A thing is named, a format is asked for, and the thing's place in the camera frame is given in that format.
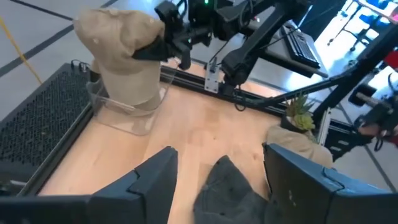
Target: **transparent container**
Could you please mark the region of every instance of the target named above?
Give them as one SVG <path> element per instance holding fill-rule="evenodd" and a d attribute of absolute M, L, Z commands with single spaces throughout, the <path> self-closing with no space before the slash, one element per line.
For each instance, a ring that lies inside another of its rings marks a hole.
<path fill-rule="evenodd" d="M 153 128 L 160 112 L 175 73 L 160 76 L 160 103 L 153 108 L 143 110 L 136 106 L 126 105 L 109 98 L 102 79 L 86 84 L 96 120 L 112 128 L 138 136 L 148 134 Z"/>

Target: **gray fabric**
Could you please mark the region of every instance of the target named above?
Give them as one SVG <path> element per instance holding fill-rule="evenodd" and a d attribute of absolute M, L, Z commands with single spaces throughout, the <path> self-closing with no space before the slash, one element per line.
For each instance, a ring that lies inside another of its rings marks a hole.
<path fill-rule="evenodd" d="M 195 224 L 263 224 L 266 205 L 229 157 L 223 156 L 195 200 Z"/>

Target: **beige cloth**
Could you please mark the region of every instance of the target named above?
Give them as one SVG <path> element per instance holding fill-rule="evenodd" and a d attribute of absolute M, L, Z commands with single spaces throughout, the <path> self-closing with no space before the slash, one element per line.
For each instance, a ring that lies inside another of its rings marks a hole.
<path fill-rule="evenodd" d="M 73 21 L 81 42 L 93 54 L 112 100 L 152 110 L 160 103 L 160 62 L 134 60 L 133 53 L 164 34 L 164 23 L 141 12 L 91 9 Z"/>
<path fill-rule="evenodd" d="M 278 144 L 327 168 L 331 168 L 333 165 L 333 157 L 330 151 L 323 146 L 315 144 L 304 134 L 295 133 L 280 126 L 273 126 L 268 129 L 267 134 L 267 144 L 272 143 Z"/>

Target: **white floor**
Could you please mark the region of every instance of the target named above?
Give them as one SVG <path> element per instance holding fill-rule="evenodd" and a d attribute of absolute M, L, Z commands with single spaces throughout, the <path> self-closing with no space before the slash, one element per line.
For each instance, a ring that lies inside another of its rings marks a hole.
<path fill-rule="evenodd" d="M 153 8 L 160 2 L 160 0 L 115 1 L 116 2 L 110 7 L 115 7 L 117 9 L 139 9 L 153 16 L 155 16 Z M 26 0 L 26 2 L 67 17 L 75 17 L 82 9 L 100 7 L 107 3 L 106 0 Z M 37 45 L 51 38 L 51 36 L 59 37 L 57 41 L 39 50 L 29 59 L 29 63 L 35 68 L 43 81 L 51 76 L 53 72 L 64 63 L 68 63 L 73 59 L 90 62 L 93 58 L 90 52 L 86 50 L 77 39 L 74 31 L 70 31 L 63 36 L 57 34 L 72 24 L 69 20 L 32 9 L 31 7 L 10 0 L 2 0 L 0 2 L 0 15 L 23 52 L 34 49 Z M 336 24 L 339 26 L 341 22 L 336 20 Z M 316 44 L 322 56 L 322 60 L 326 67 L 329 68 L 331 75 L 336 75 L 343 70 L 348 60 L 357 55 L 363 47 L 358 45 L 355 53 L 347 54 L 350 43 L 344 41 L 344 44 L 341 44 L 342 41 L 339 42 L 338 39 L 344 39 L 346 37 L 352 40 L 353 43 L 353 37 L 350 37 L 348 34 L 341 34 L 339 38 L 328 47 L 326 45 L 329 39 L 327 34 L 328 32 L 326 31 Z M 227 47 L 221 51 L 219 58 L 222 58 L 230 50 L 238 48 L 242 42 L 243 40 L 240 35 L 234 37 Z M 192 57 L 201 61 L 208 61 L 223 44 L 224 42 L 222 41 L 213 40 L 209 48 L 203 45 L 197 45 L 192 51 Z M 27 98 L 39 84 L 25 65 L 15 62 L 17 61 L 17 54 L 3 31 L 0 31 L 0 49 L 0 120 L 2 120 L 21 101 Z M 322 78 L 317 75 L 314 75 L 312 78 L 307 78 L 297 73 L 284 70 L 280 66 L 271 64 L 262 59 L 257 61 L 252 71 L 251 78 L 257 78 L 280 90 L 295 90 L 322 81 Z M 375 79 L 376 81 L 373 81 L 371 84 L 378 88 L 385 86 L 386 79 L 383 78 L 382 75 L 377 78 L 378 79 Z M 326 89 L 319 93 L 312 94 L 312 97 L 317 97 L 322 100 L 326 98 L 329 93 L 330 90 Z M 360 113 L 366 111 L 366 108 L 357 108 L 349 104 L 346 99 L 342 102 L 342 105 L 351 121 L 355 120 Z M 349 122 L 344 112 L 339 108 L 333 109 L 333 118 L 347 123 Z M 376 162 L 381 166 L 382 172 L 386 173 L 392 185 L 397 188 L 398 176 L 394 171 L 397 170 L 398 167 L 395 161 L 395 158 L 398 158 L 398 150 L 395 149 L 395 146 L 385 144 L 380 152 L 375 153 L 371 151 L 371 155 L 369 155 L 364 147 L 357 147 L 339 159 L 335 163 L 335 167 L 346 175 L 363 180 L 382 189 L 390 190 L 391 188 L 384 180 L 377 168 L 378 165 L 375 165 L 372 157 L 377 160 Z"/>

